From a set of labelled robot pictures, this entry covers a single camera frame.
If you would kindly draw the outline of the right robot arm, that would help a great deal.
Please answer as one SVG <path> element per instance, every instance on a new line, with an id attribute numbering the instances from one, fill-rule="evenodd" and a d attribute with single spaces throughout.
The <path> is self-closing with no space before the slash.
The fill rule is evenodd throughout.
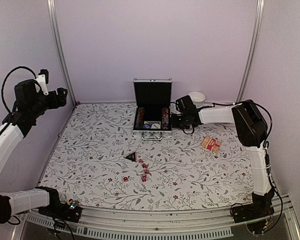
<path id="1" fill-rule="evenodd" d="M 261 105 L 251 99 L 235 103 L 212 103 L 197 108 L 190 96 L 182 97 L 175 103 L 177 113 L 170 116 L 173 128 L 194 129 L 204 124 L 234 124 L 239 142 L 249 155 L 253 192 L 252 203 L 232 208 L 235 216 L 250 215 L 259 218 L 274 212 L 272 199 L 275 189 L 270 180 L 271 163 L 268 155 L 268 136 L 272 124 L 267 123 L 260 112 Z"/>

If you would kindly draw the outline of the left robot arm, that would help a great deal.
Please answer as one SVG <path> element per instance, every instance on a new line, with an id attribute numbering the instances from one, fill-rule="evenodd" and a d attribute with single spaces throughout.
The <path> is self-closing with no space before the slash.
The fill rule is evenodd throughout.
<path id="1" fill-rule="evenodd" d="M 14 87 L 13 111 L 0 126 L 0 174 L 16 146 L 36 125 L 37 118 L 47 110 L 63 107 L 67 103 L 68 91 L 59 87 L 48 91 L 45 80 L 28 79 Z M 64 205 L 53 198 L 57 191 L 53 188 L 0 193 L 0 224 L 11 217 L 36 208 L 45 208 L 53 217 L 64 213 Z"/>

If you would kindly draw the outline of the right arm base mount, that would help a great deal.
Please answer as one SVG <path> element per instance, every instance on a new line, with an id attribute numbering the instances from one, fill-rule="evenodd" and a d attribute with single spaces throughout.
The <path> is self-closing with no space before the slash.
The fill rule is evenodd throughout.
<path id="1" fill-rule="evenodd" d="M 230 207 L 229 212 L 235 223 L 269 217 L 275 213 L 272 201 L 264 198 L 253 200 L 252 203 L 246 205 L 235 203 Z"/>

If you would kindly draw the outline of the aluminium poker case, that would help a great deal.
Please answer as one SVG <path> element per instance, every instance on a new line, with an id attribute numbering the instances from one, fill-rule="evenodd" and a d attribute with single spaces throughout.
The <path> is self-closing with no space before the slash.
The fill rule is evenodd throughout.
<path id="1" fill-rule="evenodd" d="M 172 132 L 170 105 L 173 80 L 169 77 L 135 77 L 132 82 L 136 101 L 133 131 L 141 134 L 144 141 L 161 141 L 164 135 Z M 161 121 L 160 129 L 143 129 L 143 126 L 142 129 L 136 129 L 138 108 L 145 109 L 144 121 Z M 162 129 L 162 108 L 169 109 L 168 130 Z"/>

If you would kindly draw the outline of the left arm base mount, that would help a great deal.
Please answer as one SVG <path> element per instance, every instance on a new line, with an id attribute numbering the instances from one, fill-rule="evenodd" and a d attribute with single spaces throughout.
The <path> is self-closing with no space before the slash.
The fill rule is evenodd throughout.
<path id="1" fill-rule="evenodd" d="M 51 218 L 58 218 L 67 222 L 78 223 L 82 208 L 78 200 L 61 202 L 59 198 L 51 199 L 48 206 L 39 207 L 38 213 Z"/>

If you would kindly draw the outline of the red playing card deck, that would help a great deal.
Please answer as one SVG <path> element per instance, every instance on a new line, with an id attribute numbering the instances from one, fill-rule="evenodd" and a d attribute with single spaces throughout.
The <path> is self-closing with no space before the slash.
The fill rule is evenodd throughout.
<path id="1" fill-rule="evenodd" d="M 201 146 L 215 154 L 218 153 L 220 147 L 221 147 L 221 144 L 222 142 L 221 141 L 218 141 L 212 137 L 209 137 L 209 136 L 206 136 L 202 143 L 201 143 Z"/>

